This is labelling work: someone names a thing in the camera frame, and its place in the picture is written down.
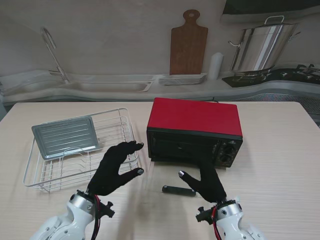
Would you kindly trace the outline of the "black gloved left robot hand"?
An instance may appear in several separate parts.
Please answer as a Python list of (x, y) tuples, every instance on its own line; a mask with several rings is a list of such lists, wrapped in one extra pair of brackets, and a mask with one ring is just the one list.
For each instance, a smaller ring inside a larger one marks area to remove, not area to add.
[(143, 147), (143, 143), (137, 143), (135, 140), (121, 142), (110, 147), (104, 154), (99, 167), (87, 186), (88, 194), (107, 196), (142, 175), (144, 170), (139, 167), (123, 174), (119, 174), (119, 170), (129, 155), (134, 154)]

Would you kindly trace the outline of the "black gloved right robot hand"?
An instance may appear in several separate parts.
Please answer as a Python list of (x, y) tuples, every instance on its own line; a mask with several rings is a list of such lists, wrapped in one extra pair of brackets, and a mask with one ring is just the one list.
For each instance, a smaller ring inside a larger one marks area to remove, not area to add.
[(200, 180), (195, 179), (182, 170), (178, 172), (178, 176), (207, 202), (223, 203), (227, 199), (227, 194), (215, 166), (212, 162), (205, 159), (198, 159), (196, 162), (200, 170)]

